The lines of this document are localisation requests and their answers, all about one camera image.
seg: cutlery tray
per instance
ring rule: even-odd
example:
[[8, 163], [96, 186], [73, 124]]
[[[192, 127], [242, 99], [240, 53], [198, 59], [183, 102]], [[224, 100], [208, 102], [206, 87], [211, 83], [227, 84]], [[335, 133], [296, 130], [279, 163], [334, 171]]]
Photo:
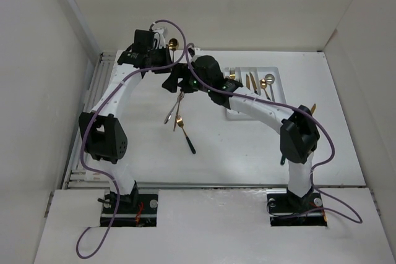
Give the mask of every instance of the cutlery tray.
[[[235, 70], [235, 79], [240, 79], [244, 86], [246, 86], [246, 74], [249, 76], [250, 90], [253, 92], [253, 83], [250, 78], [250, 73], [252, 73], [254, 80], [256, 81], [257, 92], [265, 100], [267, 97], [265, 96], [264, 90], [260, 87], [260, 80], [263, 79], [267, 74], [273, 74], [275, 81], [272, 84], [272, 90], [273, 96], [275, 97], [275, 102], [286, 103], [282, 81], [280, 79], [280, 74], [277, 67], [235, 67], [233, 69]], [[230, 76], [230, 68], [224, 68], [223, 71], [225, 76]], [[269, 97], [272, 99], [269, 85], [267, 86], [266, 90]], [[229, 109], [225, 109], [225, 116], [230, 121], [255, 121], [246, 114], [237, 111], [231, 111]]]

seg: black handle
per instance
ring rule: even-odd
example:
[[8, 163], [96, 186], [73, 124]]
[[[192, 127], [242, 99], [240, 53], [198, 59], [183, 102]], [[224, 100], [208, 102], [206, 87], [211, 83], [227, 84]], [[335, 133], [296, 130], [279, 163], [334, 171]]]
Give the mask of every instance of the black handle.
[[188, 146], [189, 146], [190, 149], [191, 149], [191, 152], [192, 152], [193, 154], [197, 153], [196, 149], [195, 149], [194, 146], [192, 145], [191, 140], [190, 140], [190, 138], [189, 138], [188, 136], [186, 136], [186, 140], [187, 140]]

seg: bolt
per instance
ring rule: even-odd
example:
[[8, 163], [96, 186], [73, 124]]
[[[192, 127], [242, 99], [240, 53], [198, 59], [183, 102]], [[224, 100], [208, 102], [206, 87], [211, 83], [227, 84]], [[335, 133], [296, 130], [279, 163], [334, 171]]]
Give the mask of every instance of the bolt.
[[156, 201], [155, 199], [150, 201], [151, 208], [157, 208], [157, 206], [158, 206], [158, 201]]
[[275, 199], [274, 198], [270, 198], [268, 200], [268, 206], [271, 208], [274, 208], [275, 206], [277, 206], [277, 204], [275, 203]]
[[106, 202], [106, 203], [103, 204], [103, 207], [104, 207], [104, 208], [109, 208], [109, 207], [111, 206], [111, 205], [110, 205], [110, 199], [106, 199], [105, 202]]
[[321, 207], [321, 206], [323, 205], [322, 199], [320, 199], [320, 198], [315, 198], [315, 199], [314, 199], [314, 204], [315, 204], [317, 207]]

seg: gold knife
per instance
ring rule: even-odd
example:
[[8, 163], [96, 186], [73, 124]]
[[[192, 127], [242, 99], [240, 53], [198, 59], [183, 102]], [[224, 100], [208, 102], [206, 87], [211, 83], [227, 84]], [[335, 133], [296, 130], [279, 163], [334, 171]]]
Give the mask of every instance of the gold knife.
[[316, 110], [316, 103], [314, 103], [314, 105], [312, 105], [311, 107], [311, 115], [314, 114], [315, 110]]
[[253, 76], [253, 74], [251, 72], [249, 74], [250, 74], [250, 80], [252, 81], [252, 86], [253, 86], [254, 93], [255, 94], [259, 94], [257, 92], [257, 85], [256, 85], [256, 81], [254, 80], [254, 76]]
[[248, 74], [246, 74], [246, 88], [250, 90], [250, 79]]

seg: white table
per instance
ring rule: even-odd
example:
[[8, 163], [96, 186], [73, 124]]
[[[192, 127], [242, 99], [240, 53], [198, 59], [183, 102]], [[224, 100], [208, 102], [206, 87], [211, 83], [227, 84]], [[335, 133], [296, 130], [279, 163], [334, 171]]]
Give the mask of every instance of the white table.
[[[331, 73], [323, 53], [201, 51], [221, 67], [278, 67], [288, 104], [317, 105], [314, 116], [329, 131], [336, 147], [334, 160], [315, 171], [320, 185], [365, 185]], [[173, 119], [165, 115], [176, 94], [162, 89], [167, 75], [146, 74], [134, 90], [121, 118], [128, 137], [122, 160], [137, 181], [170, 184], [285, 185], [288, 167], [280, 166], [279, 136], [256, 121], [234, 122], [225, 109], [207, 94], [187, 94], [181, 103], [186, 132], [197, 154], [193, 155]], [[314, 163], [330, 155], [321, 135]]]
[[[35, 264], [395, 263], [369, 190], [326, 191], [351, 204], [363, 224], [326, 212], [328, 227], [270, 227], [265, 190], [160, 190], [157, 227], [112, 228], [99, 252], [80, 260], [75, 243], [98, 226], [103, 190], [57, 190]], [[89, 230], [80, 251], [91, 253], [104, 231]]]

